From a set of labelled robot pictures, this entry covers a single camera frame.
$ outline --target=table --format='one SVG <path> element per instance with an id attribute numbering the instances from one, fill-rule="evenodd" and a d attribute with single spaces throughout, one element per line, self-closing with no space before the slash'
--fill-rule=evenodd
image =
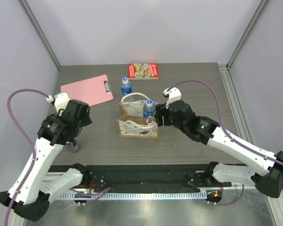
<path id="1" fill-rule="evenodd" d="M 132 81 L 133 91 L 141 92 L 156 102 L 165 103 L 162 91 L 186 79 L 202 79 L 217 93 L 222 117 L 228 130 L 237 134 L 232 111 L 217 63 L 159 64 L 158 80 Z M 63 66 L 58 76 L 55 93 L 60 86 L 106 74 L 114 99 L 91 107 L 92 124 L 76 138 L 81 146 L 77 153 L 65 147 L 53 164 L 69 165 L 76 162 L 88 165 L 110 164 L 197 164 L 218 161 L 239 162 L 232 156 L 209 146 L 191 141 L 174 127 L 162 127 L 160 139 L 119 137 L 116 120 L 121 116 L 118 103 L 121 99 L 120 84 L 128 74 L 128 65 L 76 65 Z M 218 120 L 213 95 L 199 83 L 178 86 L 182 100 L 191 105 L 197 115 Z"/>

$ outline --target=red book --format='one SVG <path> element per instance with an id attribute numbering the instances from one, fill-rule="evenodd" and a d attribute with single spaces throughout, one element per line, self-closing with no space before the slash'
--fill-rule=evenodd
<path id="1" fill-rule="evenodd" d="M 158 64 L 129 64 L 128 79 L 158 79 Z"/>

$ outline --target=white bottle cap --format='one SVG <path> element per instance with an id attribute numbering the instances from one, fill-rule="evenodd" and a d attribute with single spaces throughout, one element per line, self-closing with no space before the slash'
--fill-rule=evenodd
<path id="1" fill-rule="evenodd" d="M 153 101 L 147 100 L 146 106 L 147 106 L 147 107 L 152 107 L 152 106 L 153 106 Z"/>
<path id="2" fill-rule="evenodd" d="M 122 82 L 123 84 L 128 84 L 129 80 L 127 77 L 123 77 Z"/>

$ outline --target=clipboard clip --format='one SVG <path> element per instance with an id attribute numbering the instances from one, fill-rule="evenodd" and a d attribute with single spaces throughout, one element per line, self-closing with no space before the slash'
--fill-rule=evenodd
<path id="1" fill-rule="evenodd" d="M 107 93 L 111 93 L 111 86 L 109 85 L 109 81 L 104 81 L 105 89 Z"/>

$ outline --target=soda can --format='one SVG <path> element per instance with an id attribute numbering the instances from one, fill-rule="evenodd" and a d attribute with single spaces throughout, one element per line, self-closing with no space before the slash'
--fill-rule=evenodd
<path id="1" fill-rule="evenodd" d="M 67 142 L 66 146 L 72 151 L 72 152 L 77 152 L 80 149 L 79 144 L 76 142 L 74 139 L 72 142 Z"/>

